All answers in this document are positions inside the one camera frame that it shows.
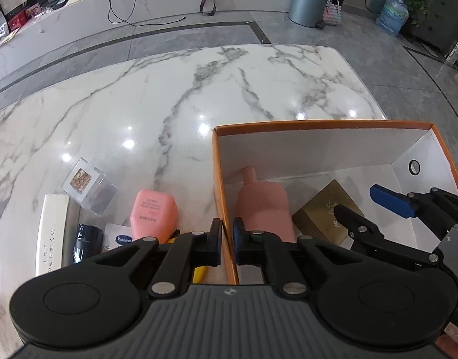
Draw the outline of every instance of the black cable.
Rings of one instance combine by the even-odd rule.
[[[121,19],[119,16],[117,16],[114,12],[114,10],[112,9],[112,0],[109,0],[109,12],[108,12],[108,21],[109,23],[111,24],[121,24],[121,23],[127,23],[133,27],[143,27],[143,26],[165,26],[167,24],[174,24],[174,23],[178,23],[179,21],[182,21],[184,20],[186,17],[184,16],[183,18],[179,19],[179,20],[175,20],[175,21],[171,21],[169,23],[147,23],[147,24],[133,24],[133,23],[130,23],[128,20],[131,18],[132,14],[134,13],[134,9],[136,8],[136,0],[134,0],[134,6],[132,7],[132,10],[131,10],[131,13],[129,15],[129,17],[127,19]],[[112,14],[117,17],[120,21],[111,21],[111,18],[110,18],[110,14]]]
[[[374,15],[380,15],[381,12],[377,13],[377,12],[372,12],[369,7],[367,6],[367,0],[365,0],[365,7],[367,8],[367,10],[370,12],[370,13],[373,13]]]

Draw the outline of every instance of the pink plastic bottle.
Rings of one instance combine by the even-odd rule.
[[[289,200],[277,182],[257,182],[254,168],[242,169],[244,186],[237,196],[237,216],[242,217],[247,231],[267,231],[283,242],[295,243],[289,212]]]
[[[154,236],[159,243],[165,243],[176,230],[177,221],[174,197],[154,190],[139,190],[131,213],[134,240]]]

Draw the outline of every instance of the tile floor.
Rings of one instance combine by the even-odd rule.
[[[342,14],[341,26],[324,30],[299,26],[279,12],[218,12],[186,15],[173,24],[164,23],[181,16],[117,27],[54,50],[0,81],[0,109],[72,76],[166,51],[267,39],[328,46],[349,62],[390,119],[434,122],[458,168],[458,71],[434,60],[420,44],[394,38],[365,17]]]

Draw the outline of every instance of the circular hole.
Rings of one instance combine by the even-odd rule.
[[[409,163],[409,171],[413,176],[416,176],[420,173],[420,163],[415,159],[412,159]]]

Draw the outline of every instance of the yellow object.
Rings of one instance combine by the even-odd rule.
[[[169,239],[167,243],[173,243],[176,238]],[[207,266],[200,266],[194,269],[194,276],[192,277],[192,283],[201,283],[204,280]]]

